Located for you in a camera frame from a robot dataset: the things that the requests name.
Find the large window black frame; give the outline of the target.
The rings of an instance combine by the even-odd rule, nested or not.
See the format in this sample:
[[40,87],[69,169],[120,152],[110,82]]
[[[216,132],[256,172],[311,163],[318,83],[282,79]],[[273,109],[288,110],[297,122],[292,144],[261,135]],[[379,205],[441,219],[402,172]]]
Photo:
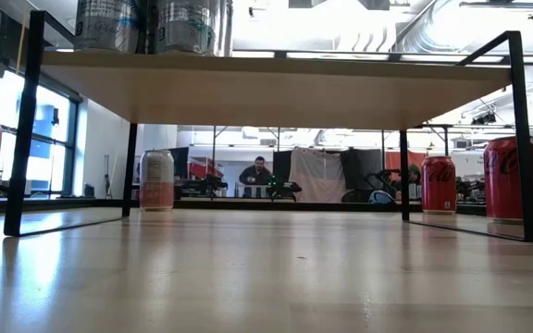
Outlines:
[[[0,78],[0,186],[8,187],[14,162],[24,78]],[[79,103],[44,86],[36,91],[24,196],[56,199],[72,193]]]

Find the orange hanging cloth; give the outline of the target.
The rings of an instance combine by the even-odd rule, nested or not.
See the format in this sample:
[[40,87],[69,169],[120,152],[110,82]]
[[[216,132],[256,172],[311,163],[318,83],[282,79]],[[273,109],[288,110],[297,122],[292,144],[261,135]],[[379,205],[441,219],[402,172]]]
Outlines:
[[[408,169],[421,172],[422,165],[424,160],[428,157],[426,153],[418,153],[413,151],[408,151],[407,160],[408,160]],[[390,170],[400,170],[401,169],[401,154],[399,151],[387,151],[385,153],[385,167]]]

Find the person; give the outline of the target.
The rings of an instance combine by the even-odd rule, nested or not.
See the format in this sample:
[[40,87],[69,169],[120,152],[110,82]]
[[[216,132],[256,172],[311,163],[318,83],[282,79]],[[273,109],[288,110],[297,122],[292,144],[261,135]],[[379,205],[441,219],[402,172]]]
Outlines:
[[267,185],[272,173],[266,167],[263,156],[257,156],[252,166],[248,166],[239,175],[239,182],[244,185]]

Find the blue and white helmet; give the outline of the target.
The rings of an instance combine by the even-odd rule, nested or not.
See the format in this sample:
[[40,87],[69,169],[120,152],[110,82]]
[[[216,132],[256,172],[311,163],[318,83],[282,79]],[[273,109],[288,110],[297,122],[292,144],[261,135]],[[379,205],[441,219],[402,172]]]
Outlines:
[[372,191],[368,202],[370,204],[394,204],[394,198],[387,192],[382,190]]

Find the wooden shelf black metal legs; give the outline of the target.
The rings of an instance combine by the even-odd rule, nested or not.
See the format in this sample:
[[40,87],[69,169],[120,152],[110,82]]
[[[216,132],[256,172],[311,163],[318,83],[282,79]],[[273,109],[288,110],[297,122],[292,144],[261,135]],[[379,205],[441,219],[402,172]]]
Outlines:
[[505,31],[477,50],[506,43],[507,68],[475,66],[468,55],[452,66],[390,61],[134,55],[48,51],[44,31],[69,42],[74,36],[52,15],[36,10],[29,37],[14,162],[4,222],[7,236],[21,233],[26,169],[36,91],[43,74],[101,104],[130,124],[124,185],[132,185],[138,128],[142,124],[207,124],[299,128],[408,130],[505,86],[513,89],[514,130],[522,194],[522,241],[533,242],[533,170],[522,37]]

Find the black aluminium table frame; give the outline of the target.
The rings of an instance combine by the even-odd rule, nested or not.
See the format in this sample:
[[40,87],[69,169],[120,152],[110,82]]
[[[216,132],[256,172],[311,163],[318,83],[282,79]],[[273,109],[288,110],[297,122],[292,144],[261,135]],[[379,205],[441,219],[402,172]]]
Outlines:
[[[203,198],[191,201],[175,201],[175,209],[214,209],[214,210],[265,210],[265,211],[307,211],[307,212],[368,212],[368,213],[400,213],[401,206],[395,204],[375,203],[297,203],[284,200],[246,200],[226,198],[223,200]],[[106,199],[54,199],[54,200],[24,200],[23,212],[54,211],[79,208],[118,208],[121,212],[122,200]],[[0,214],[6,212],[7,201],[0,201]],[[410,203],[411,213],[422,213],[421,203]],[[479,204],[459,204],[456,214],[485,216],[486,207]]]

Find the short white and pink can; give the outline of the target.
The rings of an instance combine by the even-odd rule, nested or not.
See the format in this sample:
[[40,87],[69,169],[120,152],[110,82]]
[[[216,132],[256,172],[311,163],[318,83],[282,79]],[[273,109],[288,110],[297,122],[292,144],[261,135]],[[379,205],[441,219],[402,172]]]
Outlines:
[[174,159],[169,150],[145,151],[140,163],[140,207],[168,210],[174,203]]

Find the black monitor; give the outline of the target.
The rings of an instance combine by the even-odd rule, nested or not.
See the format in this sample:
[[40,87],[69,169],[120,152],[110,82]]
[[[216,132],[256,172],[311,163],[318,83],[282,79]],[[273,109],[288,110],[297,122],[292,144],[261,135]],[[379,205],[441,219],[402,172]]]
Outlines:
[[273,176],[280,181],[287,182],[291,173],[291,151],[273,153]]
[[178,179],[188,178],[189,148],[172,148],[170,149],[170,153],[174,160],[174,176]]

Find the silver ceiling duct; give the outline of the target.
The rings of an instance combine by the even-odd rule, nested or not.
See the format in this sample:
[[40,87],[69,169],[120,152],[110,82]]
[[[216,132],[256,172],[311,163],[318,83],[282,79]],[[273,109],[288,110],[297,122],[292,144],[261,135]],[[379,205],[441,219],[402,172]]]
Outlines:
[[401,31],[394,49],[399,53],[469,54],[504,31],[520,31],[524,46],[533,52],[533,19],[521,13],[459,7],[462,1],[485,0],[433,0]]

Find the dark grey hanging cloth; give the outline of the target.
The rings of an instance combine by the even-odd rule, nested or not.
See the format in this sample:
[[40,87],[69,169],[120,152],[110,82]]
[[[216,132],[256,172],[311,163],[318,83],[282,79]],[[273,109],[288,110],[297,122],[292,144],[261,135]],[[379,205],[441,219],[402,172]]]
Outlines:
[[382,169],[381,151],[351,148],[341,152],[341,166],[347,190],[374,190],[381,186],[375,177]]

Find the white hanging cloth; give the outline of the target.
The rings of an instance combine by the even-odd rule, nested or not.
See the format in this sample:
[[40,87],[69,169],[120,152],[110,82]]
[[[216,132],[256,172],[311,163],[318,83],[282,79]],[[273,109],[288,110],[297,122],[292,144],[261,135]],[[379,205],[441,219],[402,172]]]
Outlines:
[[297,195],[300,203],[340,203],[346,192],[341,154],[294,148],[290,181],[302,189]]

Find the black ceiling rail fixture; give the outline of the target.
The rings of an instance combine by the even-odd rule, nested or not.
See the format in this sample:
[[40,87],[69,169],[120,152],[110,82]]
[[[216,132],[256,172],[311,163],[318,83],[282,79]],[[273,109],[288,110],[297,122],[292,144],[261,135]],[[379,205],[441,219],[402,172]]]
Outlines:
[[462,1],[458,6],[498,10],[507,13],[521,13],[527,19],[533,19],[533,2],[518,2],[517,0]]

